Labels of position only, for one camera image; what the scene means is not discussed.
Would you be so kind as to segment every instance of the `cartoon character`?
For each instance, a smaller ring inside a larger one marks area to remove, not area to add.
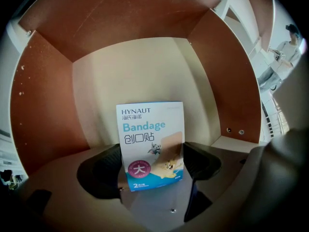
[[[160,154],[160,151],[161,151],[161,145],[151,143],[151,149],[148,151],[148,153],[156,155]]]
[[[176,177],[177,173],[179,172],[179,170],[177,172],[174,173],[174,170],[176,170],[177,168],[181,167],[183,164],[179,164],[177,166],[177,160],[176,159],[172,159],[167,161],[167,163],[165,163],[165,166],[163,167],[163,169],[166,171],[164,175],[161,176],[161,179],[163,178],[174,178]]]

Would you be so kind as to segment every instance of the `white t-shirt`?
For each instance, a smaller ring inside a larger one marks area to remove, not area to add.
[[[291,45],[289,41],[284,41],[278,45],[277,50],[284,52],[285,60],[291,62],[293,67],[296,66],[301,56],[298,45]],[[281,59],[274,60],[270,66],[281,80],[284,80],[292,70],[291,67],[283,64]]]

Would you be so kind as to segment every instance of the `bandage box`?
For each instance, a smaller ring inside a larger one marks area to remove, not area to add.
[[[116,106],[121,154],[131,191],[165,186],[183,178],[183,103]]]

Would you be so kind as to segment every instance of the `purple circle logo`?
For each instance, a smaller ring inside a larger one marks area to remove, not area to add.
[[[145,160],[136,160],[129,165],[128,172],[134,178],[144,178],[150,173],[150,164]]]

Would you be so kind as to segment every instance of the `person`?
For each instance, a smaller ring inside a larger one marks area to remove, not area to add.
[[[274,53],[275,60],[257,78],[261,93],[283,81],[300,59],[301,54],[298,46],[299,31],[293,24],[287,25],[285,28],[290,32],[291,41],[282,42],[277,49],[269,49],[269,51]]]

